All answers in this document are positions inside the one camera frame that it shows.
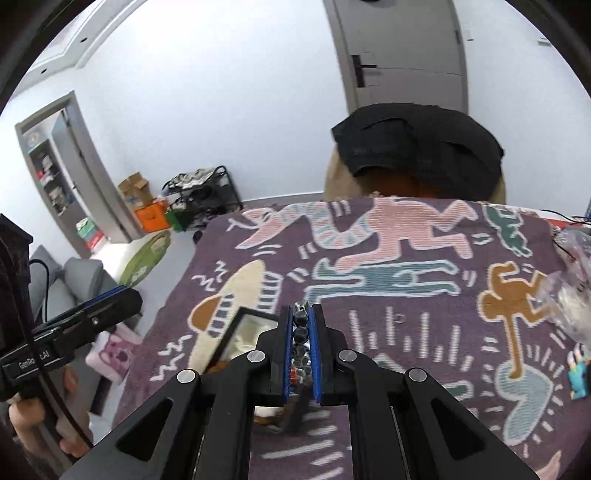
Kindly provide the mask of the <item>left hand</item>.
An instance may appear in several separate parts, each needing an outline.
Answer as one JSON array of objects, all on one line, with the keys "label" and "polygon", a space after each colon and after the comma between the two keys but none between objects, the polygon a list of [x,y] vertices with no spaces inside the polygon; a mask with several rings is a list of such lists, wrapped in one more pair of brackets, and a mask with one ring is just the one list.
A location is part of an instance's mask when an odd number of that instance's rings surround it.
[{"label": "left hand", "polygon": [[[45,409],[39,399],[11,400],[8,416],[16,435],[28,452],[38,457],[49,454],[37,430],[37,426],[45,420]],[[89,451],[89,445],[79,435],[76,435],[74,441],[61,439],[59,446],[63,453],[74,458],[80,458]]]}]

